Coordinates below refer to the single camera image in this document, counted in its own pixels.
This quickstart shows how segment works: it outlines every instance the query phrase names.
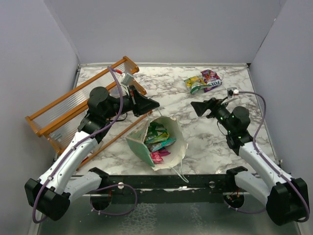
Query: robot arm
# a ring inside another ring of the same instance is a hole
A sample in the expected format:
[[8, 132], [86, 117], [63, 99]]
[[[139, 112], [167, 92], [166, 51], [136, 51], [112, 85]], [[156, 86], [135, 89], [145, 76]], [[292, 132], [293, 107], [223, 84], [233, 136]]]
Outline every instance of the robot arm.
[[[128, 89], [130, 95], [123, 96], [122, 114], [133, 111], [138, 117], [159, 107], [158, 102], [141, 95], [134, 86]], [[82, 160], [107, 134], [110, 128], [101, 130], [110, 124], [110, 118], [116, 115], [119, 107], [120, 99], [110, 96], [106, 88], [96, 87], [90, 92], [88, 112], [69, 146], [38, 180], [29, 179], [26, 182], [25, 191], [30, 206], [36, 205], [37, 210], [52, 220], [58, 220], [65, 214], [70, 202], [99, 188], [102, 177], [98, 172], [89, 172], [71, 182], [69, 180]]]
[[226, 172], [231, 187], [234, 191], [242, 188], [257, 198], [266, 206], [268, 215], [277, 225], [305, 217], [309, 207], [305, 181], [301, 178], [294, 179], [262, 152], [247, 130], [250, 124], [248, 109], [237, 106], [230, 113], [226, 109], [228, 102], [224, 103], [227, 98], [211, 98], [209, 101], [191, 102], [191, 105], [199, 117], [206, 110], [211, 111], [206, 117], [216, 118], [227, 130], [229, 148], [246, 160], [261, 177], [256, 178], [244, 167], [236, 167]]

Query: gray wall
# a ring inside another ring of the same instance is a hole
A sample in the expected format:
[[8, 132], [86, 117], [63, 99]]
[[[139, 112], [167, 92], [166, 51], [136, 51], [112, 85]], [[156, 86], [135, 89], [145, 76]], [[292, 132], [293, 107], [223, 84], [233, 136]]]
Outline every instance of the gray wall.
[[283, 165], [308, 183], [313, 202], [313, 1], [288, 0], [251, 64], [267, 100], [267, 124]]
[[82, 63], [250, 63], [285, 0], [45, 0]]
[[24, 184], [52, 161], [47, 140], [24, 119], [67, 92], [77, 57], [42, 0], [0, 6], [0, 234], [26, 234]]

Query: marble table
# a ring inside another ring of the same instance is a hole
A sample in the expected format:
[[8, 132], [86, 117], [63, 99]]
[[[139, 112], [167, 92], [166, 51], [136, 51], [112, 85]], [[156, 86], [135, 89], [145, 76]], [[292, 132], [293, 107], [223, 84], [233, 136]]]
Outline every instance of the marble table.
[[[90, 79], [106, 67], [81, 68], [77, 85]], [[174, 67], [174, 66], [139, 66], [140, 71], [134, 75], [136, 81], [147, 91], [150, 97], [160, 103], [160, 111], [164, 116], [176, 117], [181, 126], [185, 140], [189, 143], [186, 156], [183, 159], [182, 172], [184, 174], [219, 174], [227, 169], [244, 166], [251, 167], [232, 150], [226, 143], [225, 136], [217, 127], [215, 119], [197, 117], [190, 105], [191, 101], [209, 100], [212, 97], [224, 98], [226, 88], [238, 87], [241, 91], [253, 91], [247, 67], [242, 66], [205, 66], [205, 67]], [[223, 84], [207, 93], [190, 94], [184, 80], [200, 74], [204, 69], [211, 69], [218, 73]], [[248, 128], [253, 135], [260, 120], [261, 112], [254, 95], [241, 95], [239, 99], [230, 103], [229, 110], [241, 105], [250, 110], [251, 124]], [[151, 118], [159, 116], [153, 112]], [[129, 114], [123, 122], [113, 125], [104, 138], [109, 142], [136, 120]], [[102, 151], [92, 161], [82, 167], [77, 174], [86, 174], [90, 168], [97, 167], [109, 174], [175, 174], [171, 169], [153, 171], [150, 166], [139, 159], [128, 147], [125, 140], [127, 134]], [[259, 132], [257, 142], [262, 150], [273, 160], [274, 153], [269, 142], [268, 134], [263, 126]]]

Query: gray floor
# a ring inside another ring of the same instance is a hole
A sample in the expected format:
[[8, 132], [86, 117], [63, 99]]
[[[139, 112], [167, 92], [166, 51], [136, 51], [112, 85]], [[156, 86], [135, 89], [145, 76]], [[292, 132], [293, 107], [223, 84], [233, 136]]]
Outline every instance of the gray floor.
[[[244, 207], [257, 210], [260, 204], [246, 197]], [[114, 205], [110, 211], [128, 207]], [[129, 215], [111, 217], [91, 212], [89, 197], [75, 201], [57, 222], [47, 220], [39, 235], [298, 235], [297, 225], [276, 226], [265, 213], [248, 215], [224, 204], [140, 204]]]

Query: white marble surface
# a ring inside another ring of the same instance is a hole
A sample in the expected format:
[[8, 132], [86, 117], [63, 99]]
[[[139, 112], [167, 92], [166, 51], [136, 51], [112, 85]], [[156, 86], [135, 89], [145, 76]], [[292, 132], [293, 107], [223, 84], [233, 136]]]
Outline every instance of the white marble surface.
[[[183, 160], [184, 174], [214, 174], [225, 173], [227, 169], [236, 166], [251, 167], [227, 146], [225, 136], [218, 130], [215, 119], [197, 117], [190, 105], [191, 101], [209, 100], [211, 97], [224, 98], [227, 87], [238, 87], [241, 91], [253, 91], [246, 67], [147, 67], [139, 66], [140, 71], [134, 76], [147, 91], [147, 96], [160, 103], [160, 110], [165, 116], [174, 116], [181, 123], [183, 135], [189, 143]], [[81, 68], [78, 85], [90, 79], [105, 67]], [[218, 73], [223, 84], [204, 94], [190, 94], [184, 79], [200, 74], [204, 69]], [[232, 110], [242, 105], [250, 110], [251, 124], [249, 132], [254, 135], [261, 113], [256, 98], [253, 95], [241, 95], [228, 106]], [[129, 114], [124, 122], [114, 125], [104, 138], [104, 143], [110, 141], [124, 130], [136, 118]], [[153, 171], [150, 166], [140, 160], [128, 147], [125, 140], [127, 134], [118, 139], [92, 161], [81, 168], [77, 174], [85, 174], [90, 168], [98, 167], [109, 174], [175, 174], [171, 169]], [[267, 132], [263, 126], [257, 142], [262, 150], [274, 160]]]

